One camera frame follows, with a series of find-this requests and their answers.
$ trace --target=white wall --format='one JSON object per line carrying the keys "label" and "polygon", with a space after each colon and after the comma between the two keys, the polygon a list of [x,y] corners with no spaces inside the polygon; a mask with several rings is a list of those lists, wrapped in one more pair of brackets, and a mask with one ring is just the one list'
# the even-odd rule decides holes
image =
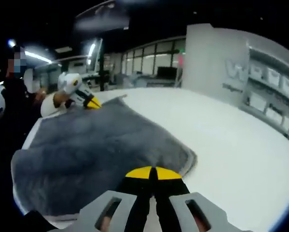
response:
{"label": "white wall", "polygon": [[210,24],[188,26],[182,87],[238,106],[242,94],[230,92],[222,88],[222,84],[243,90],[245,82],[229,78],[226,60],[246,67],[249,46],[289,63],[289,51],[286,48],[261,36],[232,29],[215,29]]}

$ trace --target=gray microfiber towel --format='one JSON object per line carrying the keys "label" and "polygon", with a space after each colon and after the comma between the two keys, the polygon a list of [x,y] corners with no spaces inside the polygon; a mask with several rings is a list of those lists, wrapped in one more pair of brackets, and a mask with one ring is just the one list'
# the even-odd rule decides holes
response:
{"label": "gray microfiber towel", "polygon": [[24,209],[63,218],[115,190],[135,168],[159,166],[185,175],[196,161],[192,150],[116,98],[99,110],[42,120],[30,148],[16,151],[11,168]]}

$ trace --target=ceiling light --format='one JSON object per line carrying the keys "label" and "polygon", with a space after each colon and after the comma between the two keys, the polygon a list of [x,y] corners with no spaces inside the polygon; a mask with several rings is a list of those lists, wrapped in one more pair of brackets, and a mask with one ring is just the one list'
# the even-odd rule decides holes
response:
{"label": "ceiling light", "polygon": [[92,52],[94,51],[94,48],[96,47],[95,43],[93,43],[90,47],[90,51],[88,52],[88,57],[91,57]]}
{"label": "ceiling light", "polygon": [[47,58],[45,58],[45,57],[42,57],[42,56],[40,56],[40,55],[31,53],[31,52],[27,52],[27,51],[25,51],[25,54],[26,54],[27,56],[29,56],[29,57],[33,57],[33,58],[36,58],[36,59],[43,60],[43,61],[45,61],[45,62],[47,62],[47,63],[49,63],[49,64],[52,63],[51,60],[49,60],[49,59],[47,59]]}
{"label": "ceiling light", "polygon": [[55,51],[57,53],[70,52],[70,51],[72,51],[72,48],[71,47],[61,47],[61,48],[55,49]]}
{"label": "ceiling light", "polygon": [[16,43],[15,43],[15,40],[12,40],[12,39],[9,39],[8,40],[8,45],[9,45],[9,47],[14,47],[15,45],[16,45]]}

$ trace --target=dark ceiling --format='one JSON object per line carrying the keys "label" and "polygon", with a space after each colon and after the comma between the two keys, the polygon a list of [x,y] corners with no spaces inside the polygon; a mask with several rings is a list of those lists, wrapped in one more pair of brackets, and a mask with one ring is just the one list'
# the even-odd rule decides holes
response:
{"label": "dark ceiling", "polygon": [[[289,49],[289,5],[283,3],[268,4],[262,1],[259,4],[258,1],[249,1],[248,4],[234,4],[224,1],[223,4],[217,4],[213,1],[194,3],[191,0],[168,0],[167,5],[156,6],[154,0],[119,1],[129,3],[126,7],[130,16],[129,30],[101,34],[105,41],[105,52],[121,52],[157,39],[184,35],[186,25],[194,23],[211,23],[214,27],[249,31]],[[20,2],[11,1],[0,6],[1,48],[6,46],[8,39],[14,38],[23,46],[37,45],[48,49],[48,52],[71,46],[74,49],[68,54],[71,56],[79,55],[87,40],[72,36],[75,17],[103,1]]]}

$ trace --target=fluorescent light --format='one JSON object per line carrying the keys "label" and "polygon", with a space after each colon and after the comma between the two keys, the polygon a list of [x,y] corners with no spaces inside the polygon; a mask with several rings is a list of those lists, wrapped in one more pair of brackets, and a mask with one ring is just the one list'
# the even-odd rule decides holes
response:
{"label": "fluorescent light", "polygon": [[16,43],[15,43],[15,40],[8,40],[8,45],[9,45],[9,47],[14,47],[15,45],[16,45]]}
{"label": "fluorescent light", "polygon": [[57,53],[70,52],[70,51],[72,51],[72,48],[71,47],[61,47],[61,48],[55,49],[55,51]]}
{"label": "fluorescent light", "polygon": [[31,52],[27,52],[27,51],[25,51],[25,54],[26,54],[27,56],[29,56],[29,57],[33,57],[33,58],[36,58],[36,59],[43,60],[43,61],[45,61],[45,62],[47,62],[47,63],[49,63],[49,64],[52,63],[51,60],[49,60],[49,59],[47,59],[47,58],[44,58],[44,57],[42,57],[42,56],[40,56],[40,55],[31,53]]}
{"label": "fluorescent light", "polygon": [[95,47],[96,47],[96,45],[93,43],[93,44],[91,45],[90,51],[89,51],[89,53],[88,53],[88,56],[89,56],[89,57],[91,57],[92,52],[94,51],[94,48],[95,48]]}

